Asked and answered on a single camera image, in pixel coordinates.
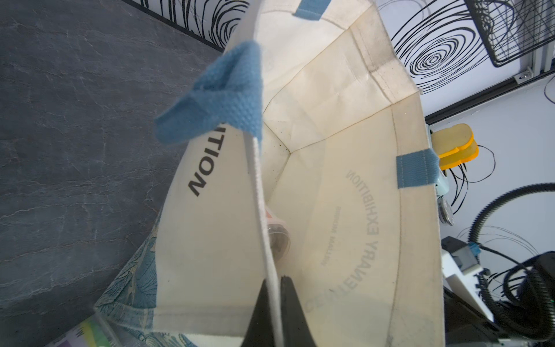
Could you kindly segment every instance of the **stone-textured floor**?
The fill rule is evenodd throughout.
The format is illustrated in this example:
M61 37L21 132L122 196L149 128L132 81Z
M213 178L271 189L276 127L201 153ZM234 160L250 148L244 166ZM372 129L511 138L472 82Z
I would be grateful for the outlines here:
M0 11L0 345L42 346L150 232L184 146L153 118L219 52L120 0Z

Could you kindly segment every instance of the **black lettering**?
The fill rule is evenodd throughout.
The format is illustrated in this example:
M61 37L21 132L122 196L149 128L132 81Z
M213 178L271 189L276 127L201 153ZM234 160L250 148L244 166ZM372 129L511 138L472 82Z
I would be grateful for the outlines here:
M355 289L356 286L358 285L356 282L353 282L351 278L347 278L346 280L344 280L343 284L345 284L346 286L348 286L351 289Z
M365 249L364 253L366 254L362 255L362 259L366 258L366 259L374 260L374 257L376 256L376 252L374 252L373 250Z
M363 268L363 269L370 268L370 264L367 261L364 260L364 255L360 259L360 265L358 265L357 268Z
M374 213L368 213L366 214L366 220L368 221L368 225L370 224L378 224L378 216L375 216L374 218L370 217L371 215L376 214Z
M208 169L208 170L204 169L203 168L203 162L208 162L210 164L210 169ZM211 174L212 170L214 170L214 161L212 160L212 158L211 157L203 157L200 160L200 163L199 163L199 170L200 170L200 173L205 175L205 176L208 176L209 174Z
M224 135L223 134L222 134L222 136L219 140L215 139L213 137L208 138L208 142L212 142L212 143L215 143L215 144L218 145L218 150L221 150L221 144L223 143L223 141L224 141Z
M378 228L378 227L375 227L375 228L372 227L372 228L370 228L370 224L371 224L371 223L368 223L368 226L367 226L367 228L366 228L366 235L379 235L379 233L380 233L380 228Z
M216 158L220 155L220 153L216 152L215 150L211 150L210 148L205 148L204 153L208 153L210 155L213 155Z
M195 188L195 187L199 187L199 188L204 188L204 186L206 185L206 181L203 180L203 178L199 175L198 172L195 172L195 177L197 180L199 180L198 182L195 181L189 181L189 188L193 191L193 193L195 193L195 195L198 197L199 196L199 191Z
M370 246L372 249L378 249L378 247L376 246L377 243L378 241L374 241L374 242L366 243L366 245Z
M374 200L374 197L372 195L362 195L362 203L365 205L370 204L372 201Z
M354 275L351 275L351 277L353 277L357 281L361 282L362 281L362 275L366 275L366 272L362 271L361 269L355 269L355 273L354 273Z
M366 215L374 215L377 214L376 211L374 211L374 209L376 208L376 205L374 203L370 204L370 205L366 205L366 210L369 211Z
M337 286L339 289L341 289L341 292L343 293L343 296L347 295L349 293L348 290L345 290L345 288L343 288L343 286L341 286L341 284L339 284Z

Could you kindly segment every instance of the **black swirl pattern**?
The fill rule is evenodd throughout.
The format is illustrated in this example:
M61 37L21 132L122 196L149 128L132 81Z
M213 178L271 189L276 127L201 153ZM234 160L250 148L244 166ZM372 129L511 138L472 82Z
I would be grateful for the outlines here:
M487 60L487 53L464 0L434 0L393 36L399 60L423 94L433 92ZM437 10L424 19L421 12Z
M430 8L426 6L426 0L377 0L376 5L378 6L380 13L382 13L382 11L387 7L394 7L398 9L399 7L407 8L410 5L412 5L412 7L416 5L416 7L420 8L420 10L423 10L419 11L421 20L424 20L424 18L432 13Z
M133 1L222 49L250 5L247 0Z

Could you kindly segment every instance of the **black cable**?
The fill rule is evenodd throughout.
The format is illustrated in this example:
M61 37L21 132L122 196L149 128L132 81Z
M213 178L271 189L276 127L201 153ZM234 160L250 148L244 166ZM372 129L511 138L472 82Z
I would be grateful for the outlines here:
M453 175L453 179L455 180L455 198L453 199L453 202L451 203L451 207L453 207L453 205L455 204L455 201L457 201L458 182L457 182L455 174L453 173L453 170L449 169L449 171L451 172L451 174Z
M526 276L519 276L519 277L511 278L511 279L509 280L509 282L518 281L518 280L520 280L520 279L525 279L525 278L526 278ZM497 287L493 288L491 291L495 291L495 290L501 288L502 286L503 286L503 284L500 284L500 285L498 285Z
M555 101L547 96L547 85L551 82L553 78L555 78L555 76L550 78L549 81L547 81L546 85L543 87L543 95L546 97L547 100L549 100L550 103L555 104Z
M515 298L514 295L512 294L511 290L509 289L508 283L509 283L509 280L510 280L511 276L514 275L519 270L524 270L524 272L526 274L529 274L529 271L526 268L526 266L524 266L523 264L514 260L513 258L509 257L508 255L505 255L505 254L503 254L501 252L498 252L494 249L486 247L482 244L479 244L478 246L480 247L480 249L483 249L483 250L488 251L488 252L493 253L493 254L500 255L500 256L504 257L505 259L510 260L513 263L517 264L517 266L513 267L512 269L509 269L509 271L505 275L505 279L503 281L503 284L501 284L501 285L503 286L503 292L505 293L505 296L507 297L507 299L509 299L509 301L512 302L512 304L515 305L515 306L522 306L520 301L518 301L518 299Z
M489 176L491 176L493 174L493 172L495 171L495 166L497 165L497 162L495 161L495 153L491 149L487 148L486 146L482 146L481 144L479 144L478 147L482 147L482 148L485 148L485 149L490 151L491 155L493 156L493 169L491 170L491 172L489 173L488 176L485 176L484 178L482 178L480 180L477 180L477 181L467 180L468 183L478 183L478 182L481 182L481 181L485 180L486 178L488 178Z
M503 258L512 261L513 263L515 263L515 264L517 264L518 266L520 266L521 269L527 271L527 269L526 269L526 267L525 267L524 265L522 265L522 264L519 263L518 261L514 260L513 258L509 257L508 255L504 255L503 253L498 252L498 251L496 251L496 250L494 250L494 249L491 249L491 248L489 248L489 247L486 247L486 246L484 246L483 244L479 244L478 246L479 246L481 249L483 249L483 250L486 250L486 251L488 251L488 252L490 252L490 253L493 253L493 254L500 255L500 256L502 256Z
M462 198L461 203L458 205L457 210L455 212L453 212L453 215L455 215L461 209L462 203L465 202L466 194L468 194L468 178L466 177L466 174L465 174L464 170L462 169L462 166L459 165L458 168L461 170L461 173L462 173L461 192L462 192L462 187L464 187L464 185L465 185L465 181L466 181L466 192L465 192L465 196Z
M488 277L488 284L492 283L493 280L495 280L496 278L498 278L499 276L501 276L502 274L506 274L510 271L511 269L507 269L503 272L500 272L498 274L493 274L490 277Z
M521 285L521 283L513 284L509 287L509 290L512 292L513 290L517 289L520 285Z
M555 183L540 183L540 184L532 184L527 185L524 187L520 187L518 189L514 189L508 193L503 194L502 196L498 197L494 201L488 204L476 217L472 226L470 228L470 232L468 234L468 242L473 242L478 245L478 239L480 237L480 231L484 226L487 218L495 211L497 211L500 207L504 206L508 202L517 199L519 197L523 197L525 195L534 194L534 193L543 193L543 192L555 192ZM502 257L509 259L510 257L497 252L496 254L500 254ZM514 274L521 268L526 267L518 263L519 265L513 267L507 275L505 276L505 283L508 282L510 279L510 275ZM537 310L533 312L534 317L537 318L537 324L529 325L526 323L520 323L513 319L511 315L511 308L507 307L503 304L498 303L492 297L492 293L488 288L488 282L485 278L484 274L478 274L478 285L480 287L480 294L482 300L486 304L486 306L490 309L493 313L495 321L502 325L508 333L514 333L526 338L536 340L536 341L547 341L551 339L555 335L555 304L551 298L547 287L542 280L541 276L535 271L534 269L528 270L527 272L527 281L530 285L530 289L534 294L534 298L537 301L538 307ZM510 290L505 291L505 295L509 297L512 295Z
M513 242L519 244L520 246L524 247L524 248L525 248L527 251L529 251L533 256L539 254L539 253L538 253L538 250L536 249L536 247L534 247L530 242L528 242L528 240L526 240L526 239L523 238L522 236L520 236L520 235L518 235L518 234L516 234L516 233L514 233L514 232L512 232L512 231L510 231L510 230L507 230L507 229L501 228L501 227L497 227L497 226L495 226L495 225L484 225L484 228L492 228L492 229L500 230L500 231L502 231L502 232L504 232L504 233L507 233L507 234L509 234L509 235L514 236L515 238L513 238L513 237L511 237L511 236L500 235L500 234L497 234L497 233L492 233L492 234L490 234L490 233L481 233L481 235L493 235L493 236L498 236L499 238L505 238L505 239L507 239L507 240L513 241ZM457 234L456 238L457 238L457 239L461 239L461 237L462 237L464 234L468 233L468 230L470 230L470 227L466 227L466 228L462 229L462 230ZM488 243L488 242L491 242L491 241L497 240L497 239L498 239L498 238L490 239L490 240L484 242L483 244L486 244L486 243Z
M500 273L493 273L493 274L489 275L488 278L487 278L487 284L491 284L493 282L493 280L495 280L499 276L501 276Z

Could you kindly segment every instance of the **black wire basket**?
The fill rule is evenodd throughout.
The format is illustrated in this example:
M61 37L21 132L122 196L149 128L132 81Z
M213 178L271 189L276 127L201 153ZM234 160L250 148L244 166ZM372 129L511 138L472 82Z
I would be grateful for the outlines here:
M555 40L555 0L465 0L494 66Z

